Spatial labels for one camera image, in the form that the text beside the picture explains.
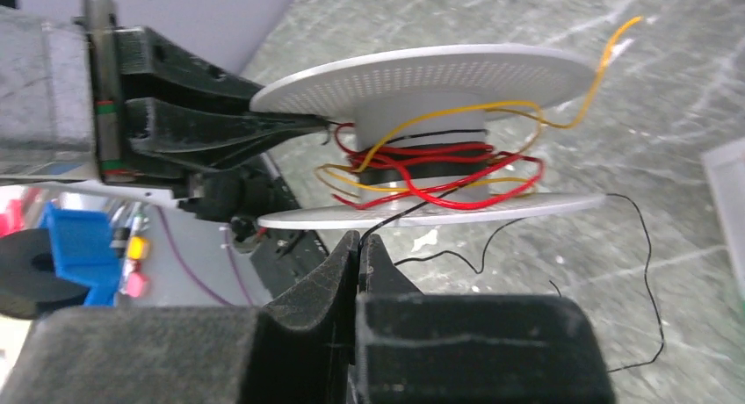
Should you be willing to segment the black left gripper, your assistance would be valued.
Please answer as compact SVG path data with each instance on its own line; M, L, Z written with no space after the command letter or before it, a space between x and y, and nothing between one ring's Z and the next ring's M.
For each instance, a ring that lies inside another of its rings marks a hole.
M231 170L285 141L327 130L329 122L313 115L246 112L261 84L147 26L120 26L113 0L81 3L74 22L87 39L100 182L185 186L183 166Z

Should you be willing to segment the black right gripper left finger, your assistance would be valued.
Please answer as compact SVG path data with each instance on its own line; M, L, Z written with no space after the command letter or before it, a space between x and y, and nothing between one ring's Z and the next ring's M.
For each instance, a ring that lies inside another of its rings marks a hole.
M359 234L262 307L70 307L33 327L4 403L344 403Z

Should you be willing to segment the white perforated cable spool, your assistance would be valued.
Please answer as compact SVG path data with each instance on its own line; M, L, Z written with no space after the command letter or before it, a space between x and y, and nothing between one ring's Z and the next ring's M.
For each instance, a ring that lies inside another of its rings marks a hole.
M588 94L597 72L548 47L475 44L418 47L323 64L284 77L252 99L256 112L301 112L352 133L343 164L315 174L333 206L269 213L276 229L417 227L577 212L598 193L538 193L545 164L525 148L487 141L489 119L543 111Z

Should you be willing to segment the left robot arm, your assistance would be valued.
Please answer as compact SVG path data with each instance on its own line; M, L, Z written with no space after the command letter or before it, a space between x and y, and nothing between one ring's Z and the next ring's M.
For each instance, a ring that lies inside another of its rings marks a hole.
M172 191L177 207L225 223L240 240L277 211L261 154L329 122L256 112L260 85L205 61L146 26L118 24L113 0L82 0L100 179Z

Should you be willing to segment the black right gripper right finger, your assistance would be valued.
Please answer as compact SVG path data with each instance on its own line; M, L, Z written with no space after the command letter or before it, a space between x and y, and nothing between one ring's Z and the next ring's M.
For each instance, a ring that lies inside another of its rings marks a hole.
M552 294L425 294L379 236L360 243L363 403L613 403L587 315Z

